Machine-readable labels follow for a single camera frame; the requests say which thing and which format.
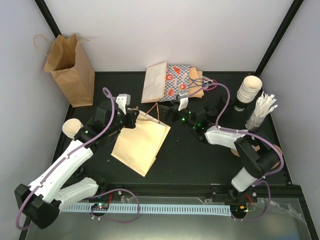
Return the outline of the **cream paper bag with handles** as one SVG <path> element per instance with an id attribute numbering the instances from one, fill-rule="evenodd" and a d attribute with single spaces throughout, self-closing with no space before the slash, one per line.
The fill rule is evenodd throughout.
<path id="1" fill-rule="evenodd" d="M 111 156 L 145 177 L 156 160 L 171 127 L 160 121 L 160 106 L 139 111 L 135 128 L 123 128 Z"/>

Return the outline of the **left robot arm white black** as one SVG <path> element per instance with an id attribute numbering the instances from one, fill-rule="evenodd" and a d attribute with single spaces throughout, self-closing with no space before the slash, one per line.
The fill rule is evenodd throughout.
<path id="1" fill-rule="evenodd" d="M 22 228 L 19 224 L 21 214 L 40 229 L 45 229 L 63 209 L 84 199 L 101 200 L 107 195 L 108 188 L 99 176 L 85 177 L 68 187 L 64 185 L 111 136 L 123 128 L 135 128 L 139 110 L 127 105 L 120 100 L 103 101 L 54 163 L 29 185 L 20 184 L 15 189 L 19 208 L 15 224 L 18 229 Z"/>

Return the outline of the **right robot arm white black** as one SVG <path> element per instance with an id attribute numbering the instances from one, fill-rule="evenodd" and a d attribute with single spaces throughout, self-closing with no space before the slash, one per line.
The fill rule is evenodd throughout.
<path id="1" fill-rule="evenodd" d="M 206 107 L 192 112 L 173 106 L 160 105 L 163 120 L 168 123 L 182 122 L 191 128 L 199 141 L 219 145 L 233 150 L 239 156 L 242 168 L 231 180 L 227 196 L 233 202 L 240 201 L 250 186 L 261 183 L 268 175 L 280 170 L 284 165 L 281 152 L 267 139 L 260 136 L 262 131 L 255 127 L 251 130 L 224 128 L 214 124 L 218 117 L 215 107 Z"/>

